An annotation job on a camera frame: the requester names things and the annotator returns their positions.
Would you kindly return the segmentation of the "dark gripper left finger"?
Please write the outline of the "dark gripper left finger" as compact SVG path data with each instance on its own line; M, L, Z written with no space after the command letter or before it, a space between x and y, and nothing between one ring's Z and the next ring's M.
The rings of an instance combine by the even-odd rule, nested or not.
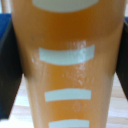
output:
M0 120L8 119L22 78L10 14L0 14Z

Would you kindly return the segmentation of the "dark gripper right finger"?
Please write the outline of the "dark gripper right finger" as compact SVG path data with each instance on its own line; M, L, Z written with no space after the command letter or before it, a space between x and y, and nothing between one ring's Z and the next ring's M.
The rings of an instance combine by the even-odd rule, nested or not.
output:
M123 25L116 74L128 100L128 18L125 19Z

